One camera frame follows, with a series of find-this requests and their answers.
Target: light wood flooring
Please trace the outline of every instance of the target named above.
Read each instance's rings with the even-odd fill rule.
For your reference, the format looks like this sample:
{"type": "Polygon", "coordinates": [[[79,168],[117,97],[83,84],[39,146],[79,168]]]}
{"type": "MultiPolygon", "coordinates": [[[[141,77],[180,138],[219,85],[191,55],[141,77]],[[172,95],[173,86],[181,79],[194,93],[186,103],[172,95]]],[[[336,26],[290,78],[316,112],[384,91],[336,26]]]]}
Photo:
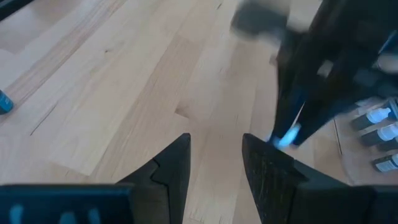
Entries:
{"type": "MultiPolygon", "coordinates": [[[[0,183],[117,182],[189,132],[184,223],[259,223],[241,139],[271,131],[277,46],[231,33],[237,3],[35,0],[1,21],[0,183]]],[[[334,122],[287,152],[345,181],[334,122]]]]}

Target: blue object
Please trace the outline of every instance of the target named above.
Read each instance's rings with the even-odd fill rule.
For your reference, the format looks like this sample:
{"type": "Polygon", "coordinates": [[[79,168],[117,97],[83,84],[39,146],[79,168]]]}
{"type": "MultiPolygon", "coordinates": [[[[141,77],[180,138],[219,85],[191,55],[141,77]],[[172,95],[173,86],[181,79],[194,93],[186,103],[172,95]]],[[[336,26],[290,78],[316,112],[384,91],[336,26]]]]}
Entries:
{"type": "Polygon", "coordinates": [[[8,96],[0,90],[0,114],[5,114],[10,112],[14,107],[14,103],[8,96]]]}

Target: black plastic part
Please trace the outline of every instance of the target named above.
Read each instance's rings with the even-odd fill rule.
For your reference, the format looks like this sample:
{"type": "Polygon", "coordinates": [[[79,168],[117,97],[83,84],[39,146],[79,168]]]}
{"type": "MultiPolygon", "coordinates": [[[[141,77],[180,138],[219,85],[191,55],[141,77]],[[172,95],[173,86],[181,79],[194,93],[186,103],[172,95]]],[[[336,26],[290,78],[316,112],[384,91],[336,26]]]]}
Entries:
{"type": "Polygon", "coordinates": [[[0,1],[0,21],[24,7],[33,0],[3,0],[0,1]]]}
{"type": "Polygon", "coordinates": [[[270,35],[281,40],[287,15],[275,12],[255,1],[243,2],[232,19],[232,27],[249,36],[270,35]]]}
{"type": "Polygon", "coordinates": [[[182,223],[190,177],[183,134],[116,185],[5,185],[0,223],[182,223]]]}
{"type": "Polygon", "coordinates": [[[398,187],[350,187],[252,134],[243,136],[244,168],[261,222],[398,223],[398,187]]]}
{"type": "Polygon", "coordinates": [[[282,138],[297,116],[301,129],[294,144],[300,145],[356,101],[398,95],[396,74],[373,68],[380,54],[397,53],[397,8],[396,0],[323,1],[309,30],[296,33],[286,28],[285,15],[266,4],[241,5],[233,27],[249,35],[274,35],[273,30],[284,29],[278,35],[279,91],[271,141],[282,138]],[[322,79],[317,72],[326,60],[334,64],[322,79]]]}

